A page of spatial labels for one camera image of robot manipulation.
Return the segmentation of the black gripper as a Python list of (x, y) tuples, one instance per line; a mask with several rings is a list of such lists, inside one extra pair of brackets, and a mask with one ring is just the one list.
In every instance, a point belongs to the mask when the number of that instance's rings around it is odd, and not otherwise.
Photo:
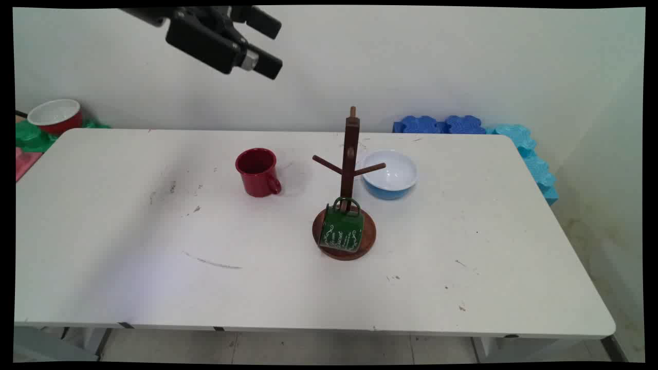
[(270, 39), (282, 28), (278, 19), (257, 6), (129, 7), (123, 12), (160, 27), (171, 21), (167, 42), (205, 65), (228, 75), (233, 68), (260, 73), (274, 80), (283, 62), (270, 52), (250, 44), (235, 28), (244, 23)]

